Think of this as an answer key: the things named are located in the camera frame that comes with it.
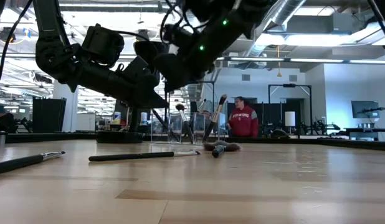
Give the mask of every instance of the monitor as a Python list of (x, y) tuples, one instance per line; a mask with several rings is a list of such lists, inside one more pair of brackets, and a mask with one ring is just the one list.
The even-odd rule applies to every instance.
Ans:
[(377, 101), (352, 101), (353, 118), (379, 118), (379, 111), (363, 113), (376, 108), (379, 108)]

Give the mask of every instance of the person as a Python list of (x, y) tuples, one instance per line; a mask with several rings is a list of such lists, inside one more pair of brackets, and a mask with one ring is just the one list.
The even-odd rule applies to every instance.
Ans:
[(234, 137), (256, 138), (259, 132), (259, 120), (255, 110), (249, 107), (242, 96), (235, 99), (235, 109), (227, 124)]

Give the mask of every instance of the red sweatshirt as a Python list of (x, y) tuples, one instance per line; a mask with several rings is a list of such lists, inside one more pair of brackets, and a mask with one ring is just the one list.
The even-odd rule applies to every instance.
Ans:
[(229, 124), (233, 133), (238, 136), (256, 138), (259, 131), (259, 120), (255, 110), (249, 106), (244, 109), (234, 109), (229, 118)]

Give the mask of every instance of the wooden surface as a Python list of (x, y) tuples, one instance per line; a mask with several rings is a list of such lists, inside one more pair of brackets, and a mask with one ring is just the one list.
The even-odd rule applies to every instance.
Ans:
[(244, 144), (241, 152), (89, 163), (96, 154), (196, 146), (9, 144), (0, 161), (61, 158), (0, 175), (0, 224), (385, 224), (385, 152)]

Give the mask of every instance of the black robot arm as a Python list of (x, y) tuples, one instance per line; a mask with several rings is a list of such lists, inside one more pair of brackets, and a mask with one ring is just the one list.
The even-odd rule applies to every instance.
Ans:
[[(277, 0), (167, 0), (167, 16), (179, 6), (191, 11), (205, 22), (201, 31), (189, 33), (181, 21), (161, 26), (163, 39), (179, 47), (177, 54), (150, 55), (150, 61), (137, 56), (125, 69), (119, 66), (113, 72), (123, 49), (120, 32), (100, 27), (89, 27), (82, 44), (70, 44), (64, 30), (58, 0), (33, 0), (39, 39), (36, 44), (37, 65), (72, 91), (77, 85), (125, 101), (130, 107), (163, 108), (168, 104), (154, 92), (159, 83), (158, 71), (166, 78), (166, 91), (173, 91), (204, 77), (214, 68), (213, 62), (241, 34), (251, 38), (253, 30)], [(368, 0), (377, 20), (385, 20), (384, 0)], [(0, 0), (0, 14), (5, 0)]]
[(70, 44), (58, 0), (33, 0), (39, 27), (36, 63), (40, 69), (71, 91), (78, 85), (126, 101), (131, 107), (164, 108), (168, 104), (154, 92), (159, 80), (137, 56), (125, 69), (110, 70), (123, 50), (123, 37), (116, 31), (89, 27), (80, 46)]

